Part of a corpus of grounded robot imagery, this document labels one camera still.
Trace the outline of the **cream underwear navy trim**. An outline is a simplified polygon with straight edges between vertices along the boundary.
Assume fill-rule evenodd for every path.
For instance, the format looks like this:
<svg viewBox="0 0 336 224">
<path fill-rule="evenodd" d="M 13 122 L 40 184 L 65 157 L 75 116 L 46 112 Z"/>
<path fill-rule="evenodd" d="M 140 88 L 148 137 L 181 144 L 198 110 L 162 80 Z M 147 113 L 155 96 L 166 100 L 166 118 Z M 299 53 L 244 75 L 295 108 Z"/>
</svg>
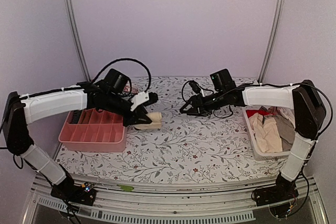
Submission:
<svg viewBox="0 0 336 224">
<path fill-rule="evenodd" d="M 137 124 L 134 126 L 137 130 L 155 130 L 162 127 L 162 114 L 161 112 L 151 112 L 147 116 L 152 121 L 149 124 Z"/>
</svg>

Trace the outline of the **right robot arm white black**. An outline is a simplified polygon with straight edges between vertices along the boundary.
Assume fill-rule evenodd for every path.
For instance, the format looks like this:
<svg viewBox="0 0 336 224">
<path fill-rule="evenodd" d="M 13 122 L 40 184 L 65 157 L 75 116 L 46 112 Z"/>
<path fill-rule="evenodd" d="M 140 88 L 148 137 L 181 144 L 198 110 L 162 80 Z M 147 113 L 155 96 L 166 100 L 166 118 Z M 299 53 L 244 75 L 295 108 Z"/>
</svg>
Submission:
<svg viewBox="0 0 336 224">
<path fill-rule="evenodd" d="M 227 105 L 240 107 L 266 105 L 294 111 L 293 146 L 277 176 L 276 185 L 271 190 L 271 196 L 276 201 L 284 200 L 291 194 L 295 181 L 310 159 L 319 136 L 325 131 L 322 125 L 327 111 L 320 98 L 323 93 L 310 80 L 284 85 L 248 83 L 237 86 L 227 69 L 212 73 L 210 78 L 215 92 L 207 96 L 201 94 L 201 88 L 195 81 L 189 81 L 195 94 L 185 101 L 180 113 L 208 116 Z"/>
</svg>

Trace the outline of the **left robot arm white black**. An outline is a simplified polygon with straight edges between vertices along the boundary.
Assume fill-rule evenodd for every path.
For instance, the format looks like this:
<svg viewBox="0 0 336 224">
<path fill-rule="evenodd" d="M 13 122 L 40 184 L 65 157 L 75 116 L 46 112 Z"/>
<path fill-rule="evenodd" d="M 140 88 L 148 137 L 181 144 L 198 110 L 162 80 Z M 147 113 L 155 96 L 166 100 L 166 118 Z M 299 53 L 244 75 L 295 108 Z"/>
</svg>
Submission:
<svg viewBox="0 0 336 224">
<path fill-rule="evenodd" d="M 38 94 L 8 95 L 1 131 L 5 149 L 19 156 L 37 171 L 58 185 L 58 192 L 67 200 L 78 195 L 78 188 L 66 180 L 65 170 L 37 147 L 29 135 L 28 125 L 43 118 L 74 111 L 98 109 L 122 116 L 123 125 L 151 124 L 145 106 L 156 103 L 158 96 L 148 90 L 122 96 L 129 77 L 111 69 L 104 79 L 79 82 L 73 86 Z"/>
</svg>

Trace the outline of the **brown rolled underwear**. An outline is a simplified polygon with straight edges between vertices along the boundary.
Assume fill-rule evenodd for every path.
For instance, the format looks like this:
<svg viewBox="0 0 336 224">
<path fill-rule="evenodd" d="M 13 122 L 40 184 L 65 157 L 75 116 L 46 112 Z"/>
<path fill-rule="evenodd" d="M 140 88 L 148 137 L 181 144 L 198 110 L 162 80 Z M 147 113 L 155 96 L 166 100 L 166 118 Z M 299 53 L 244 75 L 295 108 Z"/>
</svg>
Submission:
<svg viewBox="0 0 336 224">
<path fill-rule="evenodd" d="M 81 124 L 88 124 L 92 115 L 92 110 L 83 111 L 81 115 Z"/>
</svg>

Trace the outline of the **black white rolled underwear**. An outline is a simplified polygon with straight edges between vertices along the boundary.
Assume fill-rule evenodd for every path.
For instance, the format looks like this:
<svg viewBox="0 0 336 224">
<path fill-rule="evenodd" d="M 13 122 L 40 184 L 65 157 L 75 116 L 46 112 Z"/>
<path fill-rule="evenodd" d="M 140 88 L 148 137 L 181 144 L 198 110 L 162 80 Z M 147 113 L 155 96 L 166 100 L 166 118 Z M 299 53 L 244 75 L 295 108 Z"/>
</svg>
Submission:
<svg viewBox="0 0 336 224">
<path fill-rule="evenodd" d="M 80 117 L 81 117 L 82 111 L 81 110 L 75 110 L 73 111 L 72 118 L 70 120 L 70 124 L 78 124 Z"/>
</svg>

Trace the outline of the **small patterned bowl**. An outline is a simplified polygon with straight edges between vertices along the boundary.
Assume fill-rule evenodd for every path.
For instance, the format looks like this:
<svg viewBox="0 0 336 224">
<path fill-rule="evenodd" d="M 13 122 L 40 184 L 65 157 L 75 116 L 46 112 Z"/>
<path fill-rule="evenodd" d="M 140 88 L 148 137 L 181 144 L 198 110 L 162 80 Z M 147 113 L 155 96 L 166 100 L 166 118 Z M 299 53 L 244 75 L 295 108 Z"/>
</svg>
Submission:
<svg viewBox="0 0 336 224">
<path fill-rule="evenodd" d="M 138 94 L 138 92 L 139 92 L 138 86 L 136 86 L 135 84 L 133 84 L 132 86 L 130 86 L 129 84 L 126 84 L 123 89 L 122 94 L 126 96 L 130 96 L 133 94 Z"/>
</svg>

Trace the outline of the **pink divided organizer box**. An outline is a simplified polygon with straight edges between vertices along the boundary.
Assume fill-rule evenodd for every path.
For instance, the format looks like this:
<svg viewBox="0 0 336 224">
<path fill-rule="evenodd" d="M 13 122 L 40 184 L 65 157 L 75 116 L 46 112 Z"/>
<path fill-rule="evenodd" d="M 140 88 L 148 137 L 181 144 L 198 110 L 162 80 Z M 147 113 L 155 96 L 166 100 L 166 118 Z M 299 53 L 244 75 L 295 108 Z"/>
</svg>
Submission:
<svg viewBox="0 0 336 224">
<path fill-rule="evenodd" d="M 92 110 L 92 115 L 88 124 L 81 124 L 81 117 L 78 124 L 70 124 L 73 111 L 69 112 L 58 141 L 70 151 L 123 152 L 127 134 L 127 128 L 123 126 L 123 117 L 108 111 L 89 110 Z"/>
</svg>

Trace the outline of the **floral patterned table mat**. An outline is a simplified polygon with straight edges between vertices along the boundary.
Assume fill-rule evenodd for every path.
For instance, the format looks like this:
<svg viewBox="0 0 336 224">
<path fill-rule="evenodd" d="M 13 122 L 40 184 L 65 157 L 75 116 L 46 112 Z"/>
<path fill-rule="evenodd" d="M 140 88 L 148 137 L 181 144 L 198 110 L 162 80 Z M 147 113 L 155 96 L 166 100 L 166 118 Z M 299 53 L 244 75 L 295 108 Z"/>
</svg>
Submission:
<svg viewBox="0 0 336 224">
<path fill-rule="evenodd" d="M 155 184 L 236 182 L 277 176 L 283 158 L 254 158 L 240 107 L 221 108 L 205 118 L 179 113 L 193 92 L 185 77 L 155 77 L 159 95 L 151 111 L 162 113 L 158 130 L 127 131 L 121 153 L 70 151 L 61 147 L 56 161 L 76 175 Z"/>
</svg>

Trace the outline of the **red garment in basket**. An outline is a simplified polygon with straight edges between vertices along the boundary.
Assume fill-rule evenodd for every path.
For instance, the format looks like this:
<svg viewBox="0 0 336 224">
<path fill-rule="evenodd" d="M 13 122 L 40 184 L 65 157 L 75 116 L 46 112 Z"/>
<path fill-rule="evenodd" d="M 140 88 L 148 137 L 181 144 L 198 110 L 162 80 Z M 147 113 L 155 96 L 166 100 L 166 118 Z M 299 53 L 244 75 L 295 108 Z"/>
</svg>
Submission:
<svg viewBox="0 0 336 224">
<path fill-rule="evenodd" d="M 246 114 L 248 118 L 253 117 L 255 114 L 257 115 L 257 117 L 261 116 L 261 118 L 267 115 L 272 115 L 272 113 L 264 110 L 246 110 Z"/>
</svg>

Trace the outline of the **green tape piece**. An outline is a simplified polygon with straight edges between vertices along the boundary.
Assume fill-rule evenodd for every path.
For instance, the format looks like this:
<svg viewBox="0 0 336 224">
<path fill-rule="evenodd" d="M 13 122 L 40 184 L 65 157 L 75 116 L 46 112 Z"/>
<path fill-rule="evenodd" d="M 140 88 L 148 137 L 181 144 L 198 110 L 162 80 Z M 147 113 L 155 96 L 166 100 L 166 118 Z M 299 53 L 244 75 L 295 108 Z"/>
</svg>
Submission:
<svg viewBox="0 0 336 224">
<path fill-rule="evenodd" d="M 134 187 L 133 186 L 129 186 L 129 185 L 121 185 L 121 184 L 118 184 L 118 187 L 123 190 L 123 191 L 127 191 L 127 192 L 131 192 L 134 190 Z"/>
</svg>

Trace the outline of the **cream garment in basket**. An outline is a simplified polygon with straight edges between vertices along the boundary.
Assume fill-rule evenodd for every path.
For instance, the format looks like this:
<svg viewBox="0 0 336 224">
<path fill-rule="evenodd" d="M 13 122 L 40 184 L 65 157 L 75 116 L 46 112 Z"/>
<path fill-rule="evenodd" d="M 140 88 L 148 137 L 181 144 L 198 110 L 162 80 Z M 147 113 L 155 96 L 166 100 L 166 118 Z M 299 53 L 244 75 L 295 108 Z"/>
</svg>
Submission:
<svg viewBox="0 0 336 224">
<path fill-rule="evenodd" d="M 281 138 L 273 116 L 261 118 L 261 116 L 257 117 L 255 114 L 249 118 L 249 123 L 257 146 L 262 153 L 279 153 L 283 151 Z"/>
</svg>

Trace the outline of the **white plastic laundry basket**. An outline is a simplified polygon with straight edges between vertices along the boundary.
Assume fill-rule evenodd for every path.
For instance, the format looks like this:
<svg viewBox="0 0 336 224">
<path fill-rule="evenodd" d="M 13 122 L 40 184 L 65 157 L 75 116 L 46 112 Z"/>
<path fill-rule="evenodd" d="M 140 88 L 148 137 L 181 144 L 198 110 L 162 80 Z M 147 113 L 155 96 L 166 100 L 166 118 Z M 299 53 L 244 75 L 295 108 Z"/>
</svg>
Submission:
<svg viewBox="0 0 336 224">
<path fill-rule="evenodd" d="M 256 160 L 289 155 L 295 136 L 295 117 L 291 109 L 261 106 L 242 109 L 242 112 Z"/>
</svg>

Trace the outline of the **grey garment in basket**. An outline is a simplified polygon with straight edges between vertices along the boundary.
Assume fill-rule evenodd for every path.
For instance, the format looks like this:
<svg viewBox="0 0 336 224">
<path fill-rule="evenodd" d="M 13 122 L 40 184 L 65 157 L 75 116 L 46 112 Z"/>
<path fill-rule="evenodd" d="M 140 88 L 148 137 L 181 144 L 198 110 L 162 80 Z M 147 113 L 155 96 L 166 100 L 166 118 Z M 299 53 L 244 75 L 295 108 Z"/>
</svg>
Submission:
<svg viewBox="0 0 336 224">
<path fill-rule="evenodd" d="M 295 129 L 291 122 L 281 115 L 275 115 L 276 126 L 284 152 L 290 151 L 295 140 Z"/>
</svg>

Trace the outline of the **aluminium front rail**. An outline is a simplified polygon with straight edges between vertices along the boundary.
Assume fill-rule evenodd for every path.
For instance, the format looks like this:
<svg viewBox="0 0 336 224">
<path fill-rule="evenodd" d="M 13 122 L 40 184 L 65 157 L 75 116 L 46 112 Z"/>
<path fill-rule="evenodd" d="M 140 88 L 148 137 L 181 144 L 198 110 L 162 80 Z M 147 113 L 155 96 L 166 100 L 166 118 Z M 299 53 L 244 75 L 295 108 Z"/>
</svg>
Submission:
<svg viewBox="0 0 336 224">
<path fill-rule="evenodd" d="M 259 178 L 212 184 L 150 184 L 75 175 L 76 184 L 92 182 L 93 206 L 75 204 L 75 212 L 51 196 L 44 178 L 36 176 L 26 201 L 22 223 L 331 223 L 312 176 L 296 182 L 291 215 L 279 213 L 286 202 L 257 206 L 251 193 L 273 186 L 275 179 Z M 123 191 L 118 184 L 133 186 Z"/>
</svg>

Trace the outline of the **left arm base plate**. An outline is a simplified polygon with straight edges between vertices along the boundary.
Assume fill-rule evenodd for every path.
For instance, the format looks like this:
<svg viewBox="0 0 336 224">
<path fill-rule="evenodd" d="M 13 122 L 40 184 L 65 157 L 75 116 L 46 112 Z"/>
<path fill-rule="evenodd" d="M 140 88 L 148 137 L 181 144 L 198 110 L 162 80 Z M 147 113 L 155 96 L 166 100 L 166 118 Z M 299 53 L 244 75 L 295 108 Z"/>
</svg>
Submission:
<svg viewBox="0 0 336 224">
<path fill-rule="evenodd" d="M 52 185 L 51 196 L 64 200 L 66 202 L 72 202 L 82 204 L 86 206 L 93 206 L 97 195 L 97 191 L 90 186 L 84 185 Z"/>
</svg>

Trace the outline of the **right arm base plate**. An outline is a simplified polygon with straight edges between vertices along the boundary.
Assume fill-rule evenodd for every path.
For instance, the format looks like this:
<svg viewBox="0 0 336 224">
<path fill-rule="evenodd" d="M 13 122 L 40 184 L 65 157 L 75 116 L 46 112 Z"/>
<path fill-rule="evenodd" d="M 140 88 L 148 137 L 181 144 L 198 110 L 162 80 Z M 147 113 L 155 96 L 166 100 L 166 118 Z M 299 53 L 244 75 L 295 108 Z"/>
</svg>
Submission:
<svg viewBox="0 0 336 224">
<path fill-rule="evenodd" d="M 276 185 L 268 187 L 257 187 L 251 193 L 251 199 L 257 206 L 275 204 L 281 201 L 295 199 L 299 196 L 297 188 L 294 186 L 289 191 L 278 189 Z"/>
</svg>

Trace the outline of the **right aluminium frame post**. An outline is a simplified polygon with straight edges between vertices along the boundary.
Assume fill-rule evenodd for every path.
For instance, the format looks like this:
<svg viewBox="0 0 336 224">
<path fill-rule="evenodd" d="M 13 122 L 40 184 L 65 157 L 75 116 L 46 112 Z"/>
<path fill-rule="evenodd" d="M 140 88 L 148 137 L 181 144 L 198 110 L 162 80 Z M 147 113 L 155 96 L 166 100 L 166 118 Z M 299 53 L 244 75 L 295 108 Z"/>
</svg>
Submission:
<svg viewBox="0 0 336 224">
<path fill-rule="evenodd" d="M 261 82 L 261 83 L 265 81 L 267 70 L 268 70 L 268 67 L 271 61 L 271 56 L 272 56 L 272 52 L 273 52 L 275 42 L 276 42 L 277 32 L 278 32 L 278 28 L 279 28 L 279 24 L 281 20 L 281 14 L 282 14 L 282 10 L 284 7 L 284 3 L 285 3 L 285 0 L 276 0 L 270 35 L 268 38 L 263 63 L 261 65 L 261 70 L 258 76 L 258 82 Z"/>
</svg>

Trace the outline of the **aluminium frame post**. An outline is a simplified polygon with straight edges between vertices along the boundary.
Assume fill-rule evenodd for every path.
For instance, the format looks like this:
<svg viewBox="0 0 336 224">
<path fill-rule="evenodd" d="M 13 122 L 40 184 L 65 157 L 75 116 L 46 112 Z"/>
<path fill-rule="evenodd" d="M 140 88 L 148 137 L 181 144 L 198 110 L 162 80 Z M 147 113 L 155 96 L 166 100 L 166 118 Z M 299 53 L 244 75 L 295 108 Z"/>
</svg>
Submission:
<svg viewBox="0 0 336 224">
<path fill-rule="evenodd" d="M 279 24 L 281 20 L 281 14 L 282 14 L 282 10 L 284 7 L 284 3 L 285 3 L 285 0 L 276 0 L 270 35 L 268 38 L 263 63 L 261 65 L 261 70 L 258 76 L 258 82 L 261 82 L 261 83 L 265 81 L 267 70 L 268 70 L 268 67 L 271 61 L 271 56 L 272 56 L 272 52 L 273 52 L 275 42 L 276 42 L 277 32 L 278 32 L 278 28 L 279 28 Z"/>
<path fill-rule="evenodd" d="M 84 79 L 86 81 L 89 81 L 90 80 L 89 69 L 88 69 L 87 62 L 86 62 L 86 59 L 83 53 L 83 48 L 82 48 L 80 35 L 79 35 L 77 23 L 76 23 L 73 3 L 72 3 L 72 0 L 64 0 L 64 1 L 65 1 L 65 7 L 66 7 L 68 20 L 69 20 L 71 34 L 73 37 L 76 53 L 77 53 L 78 60 L 79 60 L 79 65 L 80 65 Z"/>
</svg>

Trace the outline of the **left aluminium frame post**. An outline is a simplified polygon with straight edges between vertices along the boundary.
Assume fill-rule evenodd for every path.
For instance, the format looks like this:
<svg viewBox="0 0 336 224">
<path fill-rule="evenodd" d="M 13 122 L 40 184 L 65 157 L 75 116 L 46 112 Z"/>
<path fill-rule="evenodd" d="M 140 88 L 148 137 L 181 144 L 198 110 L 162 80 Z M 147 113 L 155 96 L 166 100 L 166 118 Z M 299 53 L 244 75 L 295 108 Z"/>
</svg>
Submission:
<svg viewBox="0 0 336 224">
<path fill-rule="evenodd" d="M 71 34 L 73 37 L 76 53 L 77 53 L 78 60 L 79 60 L 79 65 L 80 65 L 84 79 L 86 81 L 89 81 L 90 80 L 89 69 L 88 69 L 87 62 L 86 62 L 86 59 L 83 53 L 83 48 L 82 48 L 80 35 L 79 35 L 77 23 L 76 23 L 73 3 L 72 3 L 72 0 L 64 0 L 64 1 L 65 1 L 65 7 L 66 7 L 68 20 L 69 20 Z"/>
</svg>

